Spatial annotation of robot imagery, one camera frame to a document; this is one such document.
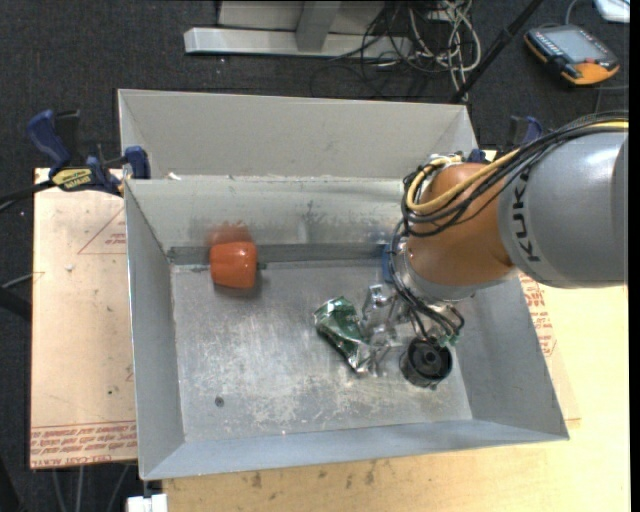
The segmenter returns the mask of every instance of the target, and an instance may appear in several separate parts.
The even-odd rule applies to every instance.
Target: blue clamp
[[[469,153],[469,156],[467,157],[467,162],[474,162],[474,163],[486,163],[487,161],[487,154],[482,151],[481,149],[475,148],[472,149],[471,152]]]
[[[65,147],[55,130],[54,114],[45,110],[33,117],[27,125],[27,135],[33,144],[53,160],[49,180],[67,192],[95,190],[117,196],[122,195],[122,181],[109,172],[102,159],[88,156],[84,166],[70,166],[71,151]],[[124,156],[115,163],[128,164],[130,177],[149,179],[151,170],[147,154],[140,146],[125,149]]]
[[[544,133],[544,128],[536,118],[511,116],[509,127],[509,144],[522,146],[538,139]]]

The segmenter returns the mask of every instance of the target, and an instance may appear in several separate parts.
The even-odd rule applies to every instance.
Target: wooden table
[[[542,289],[580,410],[569,441],[166,480],[169,509],[630,510],[627,289]]]

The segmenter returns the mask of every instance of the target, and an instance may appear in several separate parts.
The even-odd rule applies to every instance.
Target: bin floor
[[[455,350],[451,374],[428,390],[400,373],[402,349],[381,376],[359,376],[316,332],[328,299],[361,307],[379,262],[272,263],[250,292],[214,287],[202,267],[171,277],[187,441],[472,418]]]

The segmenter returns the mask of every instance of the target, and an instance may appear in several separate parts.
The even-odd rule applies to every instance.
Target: green crumpled wrapper
[[[355,306],[346,298],[331,299],[313,314],[316,330],[324,335],[345,357],[357,373],[368,370],[371,347],[364,340],[358,326]]]

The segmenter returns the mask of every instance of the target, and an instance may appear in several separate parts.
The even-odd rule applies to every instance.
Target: black round object
[[[444,379],[451,372],[453,358],[447,347],[436,341],[416,338],[400,358],[402,375],[415,386],[426,388]]]

